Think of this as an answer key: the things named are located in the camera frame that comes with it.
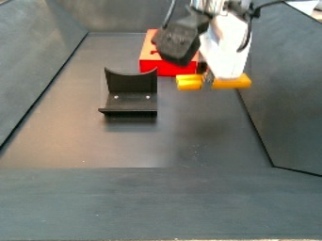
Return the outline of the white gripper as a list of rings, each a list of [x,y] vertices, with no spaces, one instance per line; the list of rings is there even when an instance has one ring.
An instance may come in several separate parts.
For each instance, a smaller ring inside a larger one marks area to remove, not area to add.
[[[201,53],[218,79],[235,79],[243,71],[251,44],[247,12],[251,0],[190,0],[190,6],[210,17],[199,36]]]

